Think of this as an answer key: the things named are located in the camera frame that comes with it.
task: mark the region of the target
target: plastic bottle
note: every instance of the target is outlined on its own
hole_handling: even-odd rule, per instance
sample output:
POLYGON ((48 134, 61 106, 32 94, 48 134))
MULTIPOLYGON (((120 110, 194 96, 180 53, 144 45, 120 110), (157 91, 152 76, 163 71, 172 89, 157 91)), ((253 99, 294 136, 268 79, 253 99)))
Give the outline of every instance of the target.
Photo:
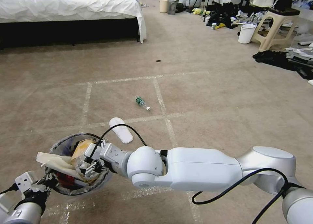
POLYGON ((150 111, 150 107, 148 107, 145 103, 145 101, 143 100, 142 97, 140 96, 136 96, 136 103, 141 106, 141 107, 144 107, 147 111, 150 111))

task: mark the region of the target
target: white bucket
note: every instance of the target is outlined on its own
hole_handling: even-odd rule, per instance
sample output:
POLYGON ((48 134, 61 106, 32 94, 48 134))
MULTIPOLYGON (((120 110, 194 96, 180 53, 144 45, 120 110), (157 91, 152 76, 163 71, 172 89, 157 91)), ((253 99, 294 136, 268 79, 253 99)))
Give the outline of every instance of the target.
POLYGON ((242 44, 248 44, 251 41, 254 30, 257 27, 255 23, 248 23, 241 26, 238 42, 242 44))
POLYGON ((160 12, 167 13, 167 1, 168 0, 160 0, 160 12))

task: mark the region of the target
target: white slipper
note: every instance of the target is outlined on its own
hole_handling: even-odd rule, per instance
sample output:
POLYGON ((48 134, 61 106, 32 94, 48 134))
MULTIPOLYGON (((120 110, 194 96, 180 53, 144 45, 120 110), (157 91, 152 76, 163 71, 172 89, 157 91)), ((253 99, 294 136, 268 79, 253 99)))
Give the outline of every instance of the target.
MULTIPOLYGON (((118 124, 125 124, 125 122, 118 117, 112 118, 109 122, 110 127, 118 124)), ((130 143, 134 139, 126 126, 118 126, 112 130, 114 131, 114 133, 116 133, 119 139, 125 144, 130 143)))

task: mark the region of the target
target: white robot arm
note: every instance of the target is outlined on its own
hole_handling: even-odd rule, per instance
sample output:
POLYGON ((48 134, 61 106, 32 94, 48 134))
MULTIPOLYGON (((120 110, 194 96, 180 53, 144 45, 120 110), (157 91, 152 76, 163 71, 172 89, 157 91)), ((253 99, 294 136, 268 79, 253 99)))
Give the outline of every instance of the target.
MULTIPOLYGON (((295 157, 276 148, 253 147, 242 156, 232 158, 219 150, 202 148, 155 150, 143 146, 134 152, 122 151, 104 140, 90 144, 84 155, 85 161, 110 168, 112 172, 129 178, 138 188, 226 189, 223 195, 244 179, 242 185, 253 183, 265 192, 275 194, 276 198, 282 195, 283 213, 289 224, 313 223, 313 191, 302 188, 295 178, 295 157)), ((98 168, 91 166, 86 175, 92 174, 93 169, 98 168)), ((6 194, 1 194, 0 223, 38 224, 49 191, 56 183, 53 177, 37 181, 31 172, 18 177, 16 184, 25 199, 14 207, 6 194)), ((192 199, 195 204, 212 202, 196 202, 195 196, 192 199)))

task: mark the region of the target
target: green bottle label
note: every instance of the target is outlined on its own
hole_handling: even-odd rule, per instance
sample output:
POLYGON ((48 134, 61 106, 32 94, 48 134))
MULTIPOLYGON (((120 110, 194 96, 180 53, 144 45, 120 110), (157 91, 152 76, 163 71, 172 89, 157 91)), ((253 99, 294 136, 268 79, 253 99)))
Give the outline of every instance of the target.
POLYGON ((143 102, 143 99, 141 97, 136 98, 136 103, 138 103, 138 105, 141 105, 142 102, 143 102))

